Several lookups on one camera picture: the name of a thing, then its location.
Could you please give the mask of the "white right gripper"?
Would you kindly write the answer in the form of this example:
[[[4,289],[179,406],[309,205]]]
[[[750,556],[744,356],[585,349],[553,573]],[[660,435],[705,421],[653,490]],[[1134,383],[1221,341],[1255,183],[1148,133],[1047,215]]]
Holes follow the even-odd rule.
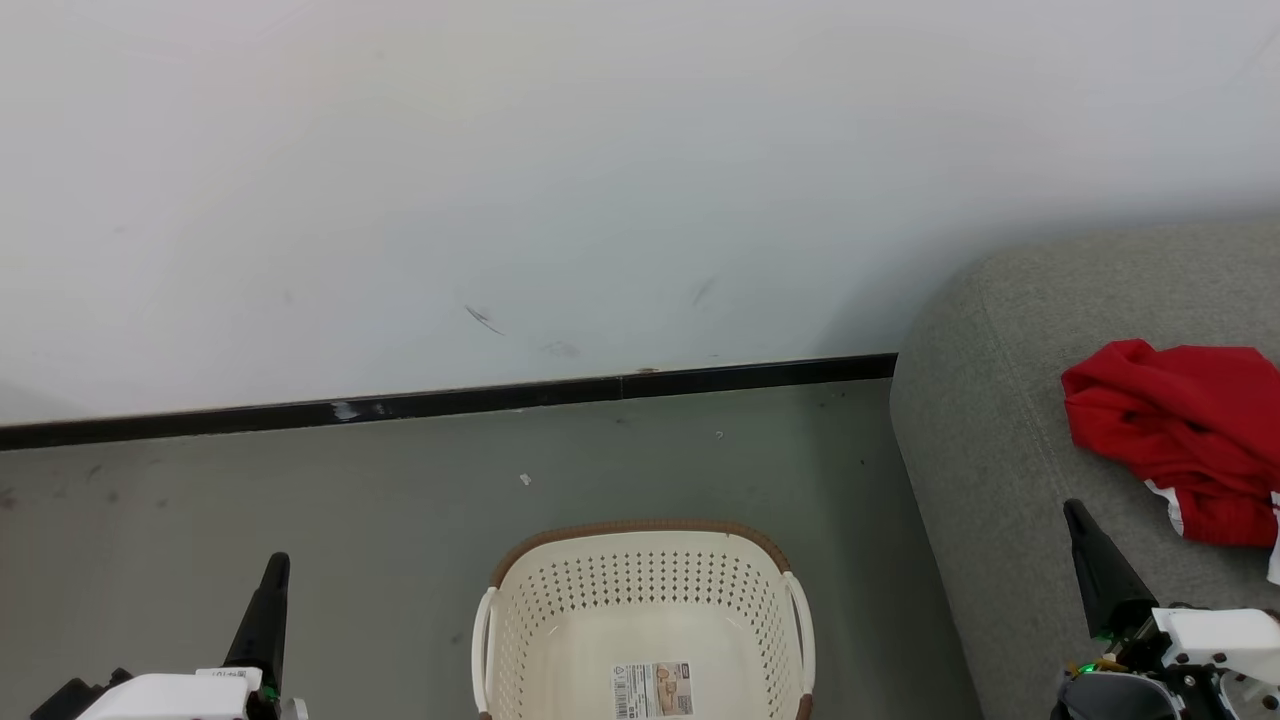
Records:
[[[1277,615],[1260,609],[1156,609],[1158,601],[1078,498],[1062,505],[1089,633],[1112,661],[1167,697],[1160,719],[1276,719]]]

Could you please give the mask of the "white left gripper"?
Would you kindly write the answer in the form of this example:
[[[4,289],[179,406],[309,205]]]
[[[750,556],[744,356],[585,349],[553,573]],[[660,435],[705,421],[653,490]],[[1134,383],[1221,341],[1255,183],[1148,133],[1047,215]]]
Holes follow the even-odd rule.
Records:
[[[224,667],[132,675],[123,669],[90,689],[73,719],[265,719],[279,696],[285,657],[291,559],[275,552],[241,619]]]

